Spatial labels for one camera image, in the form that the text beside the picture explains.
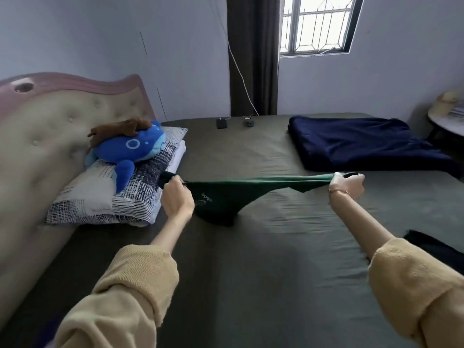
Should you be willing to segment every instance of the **rolled-up cuff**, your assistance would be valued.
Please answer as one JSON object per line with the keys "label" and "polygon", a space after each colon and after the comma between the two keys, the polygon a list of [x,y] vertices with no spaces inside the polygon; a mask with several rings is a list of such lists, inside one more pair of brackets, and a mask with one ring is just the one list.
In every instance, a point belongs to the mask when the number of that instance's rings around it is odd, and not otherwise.
{"label": "rolled-up cuff", "polygon": [[369,284],[386,318],[405,337],[417,336],[427,307],[464,277],[407,240],[379,248],[369,266]]}
{"label": "rolled-up cuff", "polygon": [[156,326],[160,326],[179,282],[177,264],[159,246],[125,246],[119,250],[93,293],[115,284],[135,289],[151,303]]}

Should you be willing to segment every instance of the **brown plush toy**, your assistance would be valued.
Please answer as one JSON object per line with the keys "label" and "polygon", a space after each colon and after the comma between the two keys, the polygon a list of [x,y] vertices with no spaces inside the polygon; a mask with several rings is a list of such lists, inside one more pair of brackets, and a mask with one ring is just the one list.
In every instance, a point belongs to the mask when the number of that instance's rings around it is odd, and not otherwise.
{"label": "brown plush toy", "polygon": [[136,131],[147,130],[151,126],[151,122],[144,118],[129,118],[125,121],[102,124],[101,126],[92,128],[87,136],[92,137],[90,146],[96,147],[101,142],[119,135],[136,137],[139,135]]}

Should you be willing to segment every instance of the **round table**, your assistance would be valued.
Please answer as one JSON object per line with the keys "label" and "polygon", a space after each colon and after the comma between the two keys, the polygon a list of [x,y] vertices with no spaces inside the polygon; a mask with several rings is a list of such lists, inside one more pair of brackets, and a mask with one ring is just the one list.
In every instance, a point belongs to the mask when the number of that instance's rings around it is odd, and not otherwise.
{"label": "round table", "polygon": [[427,118],[433,125],[432,132],[430,132],[427,140],[433,140],[438,132],[444,132],[449,135],[464,137],[464,116],[459,117],[455,115],[434,115],[427,113]]}

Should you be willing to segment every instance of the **cream upholstered padding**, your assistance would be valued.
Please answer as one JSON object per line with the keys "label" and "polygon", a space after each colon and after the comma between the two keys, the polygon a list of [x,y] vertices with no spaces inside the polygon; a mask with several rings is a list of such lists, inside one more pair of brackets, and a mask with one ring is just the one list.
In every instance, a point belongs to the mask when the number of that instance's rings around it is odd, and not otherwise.
{"label": "cream upholstered padding", "polygon": [[[73,232],[73,228],[43,225],[43,220],[63,187],[82,172],[90,129],[130,117],[154,119],[146,105],[138,87],[117,95],[61,90],[38,95],[2,119],[0,327],[62,246],[50,250],[44,239],[56,238],[64,244]],[[44,247],[43,254],[42,249],[31,249],[34,239],[40,239],[37,246]],[[37,262],[34,256],[40,266],[27,269]]]}

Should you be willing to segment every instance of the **blue whale plush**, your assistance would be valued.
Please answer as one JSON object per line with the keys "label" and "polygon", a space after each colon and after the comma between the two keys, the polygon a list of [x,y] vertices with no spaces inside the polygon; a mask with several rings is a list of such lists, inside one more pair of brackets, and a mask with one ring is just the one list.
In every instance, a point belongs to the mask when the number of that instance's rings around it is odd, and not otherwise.
{"label": "blue whale plush", "polygon": [[166,141],[161,124],[151,123],[151,128],[137,131],[136,137],[118,136],[101,142],[87,154],[85,167],[90,167],[97,159],[116,164],[116,194],[122,192],[134,174],[134,162],[153,158]]}

